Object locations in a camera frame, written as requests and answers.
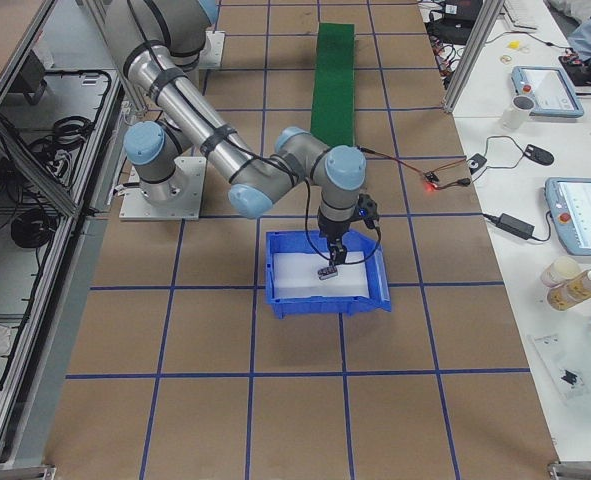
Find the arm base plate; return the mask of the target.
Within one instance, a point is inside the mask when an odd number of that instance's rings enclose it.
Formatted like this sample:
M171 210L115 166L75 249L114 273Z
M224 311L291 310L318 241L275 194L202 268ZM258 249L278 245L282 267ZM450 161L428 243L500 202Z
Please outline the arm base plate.
M199 56L198 69L219 70L221 68L225 39L224 31L206 32L206 42Z
M160 184L142 182L136 168L132 167L129 183L135 183L135 186L121 192L120 219L198 220L207 161L204 157L179 156L175 158L175 165L174 175Z

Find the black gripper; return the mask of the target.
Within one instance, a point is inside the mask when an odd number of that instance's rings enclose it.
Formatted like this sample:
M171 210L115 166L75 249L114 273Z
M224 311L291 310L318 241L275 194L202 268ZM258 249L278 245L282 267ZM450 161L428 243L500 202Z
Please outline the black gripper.
M346 263L348 250L343 243L346 233L346 228L320 229L320 237L326 240L329 252L328 274L330 276L337 276L339 268Z

